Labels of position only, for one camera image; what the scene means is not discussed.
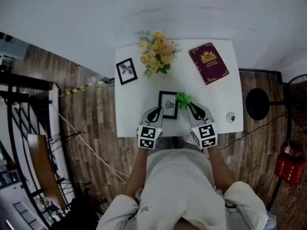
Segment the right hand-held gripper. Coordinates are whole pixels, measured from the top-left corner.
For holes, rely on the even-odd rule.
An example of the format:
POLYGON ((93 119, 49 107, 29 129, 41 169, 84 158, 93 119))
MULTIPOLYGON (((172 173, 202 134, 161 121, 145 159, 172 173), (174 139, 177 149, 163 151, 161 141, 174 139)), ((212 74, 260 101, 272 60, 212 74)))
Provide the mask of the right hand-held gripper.
POLYGON ((216 124, 210 110, 199 104, 191 103, 194 112, 187 109, 190 133, 200 150, 215 146, 217 144, 216 124))

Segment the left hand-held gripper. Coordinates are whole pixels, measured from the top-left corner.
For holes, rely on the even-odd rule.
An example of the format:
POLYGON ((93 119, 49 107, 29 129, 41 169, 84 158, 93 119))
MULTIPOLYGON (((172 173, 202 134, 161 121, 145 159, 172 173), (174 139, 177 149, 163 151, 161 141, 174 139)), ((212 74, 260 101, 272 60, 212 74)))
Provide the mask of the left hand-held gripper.
POLYGON ((146 111, 137 128, 138 147, 154 150, 158 145, 162 134, 164 109, 156 106, 146 111))

